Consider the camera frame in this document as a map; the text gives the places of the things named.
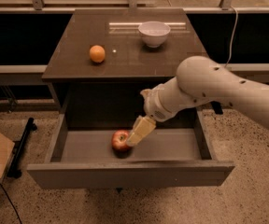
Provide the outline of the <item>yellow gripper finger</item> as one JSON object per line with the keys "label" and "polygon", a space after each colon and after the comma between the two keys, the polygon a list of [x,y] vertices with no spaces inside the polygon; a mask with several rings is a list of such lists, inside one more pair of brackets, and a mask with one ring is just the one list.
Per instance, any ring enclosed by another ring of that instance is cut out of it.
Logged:
{"label": "yellow gripper finger", "polygon": [[133,129],[129,132],[126,145],[134,147],[140,143],[147,135],[156,128],[156,121],[148,116],[139,116],[133,125]]}

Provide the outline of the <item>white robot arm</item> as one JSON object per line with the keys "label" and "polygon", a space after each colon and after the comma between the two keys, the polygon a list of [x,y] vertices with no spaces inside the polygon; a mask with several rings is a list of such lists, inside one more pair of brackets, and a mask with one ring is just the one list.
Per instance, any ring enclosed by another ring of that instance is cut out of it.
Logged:
{"label": "white robot arm", "polygon": [[241,78],[203,56],[185,59],[175,77],[142,90],[141,95],[146,115],[134,122],[126,140],[130,147],[148,136],[158,122],[212,101],[230,106],[269,130],[269,85]]}

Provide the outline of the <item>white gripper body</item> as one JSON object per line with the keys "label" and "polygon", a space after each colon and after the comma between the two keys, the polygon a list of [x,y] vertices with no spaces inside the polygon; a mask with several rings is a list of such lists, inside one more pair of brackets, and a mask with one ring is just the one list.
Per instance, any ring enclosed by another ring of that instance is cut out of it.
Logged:
{"label": "white gripper body", "polygon": [[145,114],[157,122],[165,122],[172,118],[172,113],[166,110],[160,101],[161,87],[158,85],[153,89],[144,89],[140,92],[144,98]]}

